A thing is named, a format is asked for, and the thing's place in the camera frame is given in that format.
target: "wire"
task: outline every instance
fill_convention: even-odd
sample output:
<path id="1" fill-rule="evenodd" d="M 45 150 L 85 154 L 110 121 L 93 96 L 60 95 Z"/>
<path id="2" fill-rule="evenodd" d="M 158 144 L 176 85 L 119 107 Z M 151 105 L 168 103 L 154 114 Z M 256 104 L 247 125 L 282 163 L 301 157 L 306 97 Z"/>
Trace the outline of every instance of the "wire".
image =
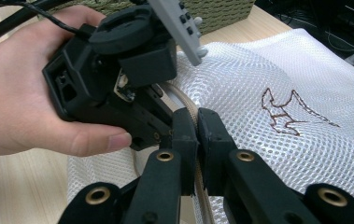
<path id="1" fill-rule="evenodd" d="M 292 20 L 299 21 L 299 22 L 302 22 L 302 23 L 305 23 L 305 24 L 308 24 L 308 25 L 310 25 L 310 26 L 313 26 L 313 27 L 317 28 L 317 26 L 316 26 L 315 24 L 310 23 L 310 22 L 308 22 L 308 21 L 299 20 L 299 19 L 296 19 L 296 18 L 293 18 L 293 17 L 291 17 L 291 19 L 292 19 Z M 331 41 L 331 39 L 330 39 L 330 36 L 333 36 L 334 38 L 339 39 L 340 41 L 346 43 L 347 45 L 351 46 L 352 48 L 354 48 L 354 45 L 350 44 L 350 43 L 347 42 L 345 39 L 343 39 L 343 38 L 341 38 L 341 37 L 339 37 L 339 36 L 337 36 L 337 35 L 332 34 L 332 33 L 331 33 L 331 28 L 329 28 L 328 31 L 325 32 L 325 34 L 327 34 L 328 43 L 331 45 L 332 48 L 337 49 L 337 50 L 341 50 L 341 51 L 346 51 L 346 52 L 354 51 L 354 49 L 340 49 L 340 48 L 336 47 L 336 46 L 332 43 L 332 41 Z"/>
<path id="2" fill-rule="evenodd" d="M 48 10 L 64 3 L 70 2 L 72 0 L 38 0 L 31 5 L 41 8 L 42 10 Z M 33 12 L 29 8 L 22 8 L 13 15 L 0 21 L 0 37 L 5 35 L 7 32 L 11 31 L 15 27 L 19 26 L 25 21 L 32 19 L 37 13 Z"/>
<path id="3" fill-rule="evenodd" d="M 50 15 L 47 11 L 45 11 L 45 10 L 39 8 L 39 7 L 36 7 L 36 6 L 32 5 L 32 4 L 29 4 L 29 3 L 26 3 L 26 2 L 19 2 L 19 1 L 1 0 L 0 1 L 0 6 L 18 6 L 18 7 L 28 8 L 29 10 L 33 11 L 34 13 L 39 14 L 39 15 L 43 16 L 46 19 L 49 19 L 51 22 L 53 22 L 57 26 L 65 29 L 66 31 L 69 31 L 69 32 L 74 33 L 74 34 L 79 34 L 79 30 L 78 29 L 66 25 L 62 21 L 60 21 L 57 18 L 55 18 L 52 15 Z"/>

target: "wicker basket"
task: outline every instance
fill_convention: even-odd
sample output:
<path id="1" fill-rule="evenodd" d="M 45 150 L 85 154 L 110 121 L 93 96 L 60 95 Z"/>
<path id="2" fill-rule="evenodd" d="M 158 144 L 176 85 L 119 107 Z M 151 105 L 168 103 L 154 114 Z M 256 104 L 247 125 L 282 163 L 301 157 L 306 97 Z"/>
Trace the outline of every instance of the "wicker basket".
<path id="1" fill-rule="evenodd" d="M 193 17 L 203 18 L 199 29 L 202 34 L 207 34 L 245 19 L 255 0 L 185 0 L 183 3 Z M 94 8 L 106 15 L 133 5 L 128 0 L 82 0 L 71 1 L 56 9 L 78 4 Z"/>

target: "white mesh fabric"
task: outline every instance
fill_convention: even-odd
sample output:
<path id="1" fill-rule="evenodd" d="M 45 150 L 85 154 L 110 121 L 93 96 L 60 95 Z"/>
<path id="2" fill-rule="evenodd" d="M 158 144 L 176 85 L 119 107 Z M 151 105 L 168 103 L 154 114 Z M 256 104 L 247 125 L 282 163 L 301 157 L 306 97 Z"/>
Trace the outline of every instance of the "white mesh fabric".
<path id="1" fill-rule="evenodd" d="M 206 47 L 197 67 L 178 54 L 172 83 L 291 188 L 328 183 L 354 196 L 354 67 L 305 30 Z M 227 223 L 221 198 L 210 202 L 215 223 Z"/>

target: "mesh bag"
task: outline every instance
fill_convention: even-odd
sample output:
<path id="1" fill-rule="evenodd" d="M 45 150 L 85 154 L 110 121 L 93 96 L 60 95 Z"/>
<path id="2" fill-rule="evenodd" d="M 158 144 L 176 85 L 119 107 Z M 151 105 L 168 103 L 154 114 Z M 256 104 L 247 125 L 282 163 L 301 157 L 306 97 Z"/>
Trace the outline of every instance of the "mesh bag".
<path id="1" fill-rule="evenodd" d="M 172 84 L 217 111 L 237 146 L 259 153 L 289 187 L 328 183 L 354 196 L 354 67 L 300 29 L 206 47 L 196 67 L 178 54 Z M 135 160 L 129 149 L 71 157 L 68 199 L 99 180 L 122 186 L 135 177 Z M 222 199 L 197 191 L 197 222 L 227 223 Z"/>

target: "fingernail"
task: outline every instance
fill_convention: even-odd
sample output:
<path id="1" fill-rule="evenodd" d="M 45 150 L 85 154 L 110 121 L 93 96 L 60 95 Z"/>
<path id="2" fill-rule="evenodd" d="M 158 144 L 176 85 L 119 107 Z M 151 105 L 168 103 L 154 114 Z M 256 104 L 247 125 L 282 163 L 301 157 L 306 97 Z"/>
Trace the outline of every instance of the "fingernail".
<path id="1" fill-rule="evenodd" d="M 115 151 L 131 145 L 132 136 L 129 133 L 121 133 L 109 137 L 107 149 Z"/>

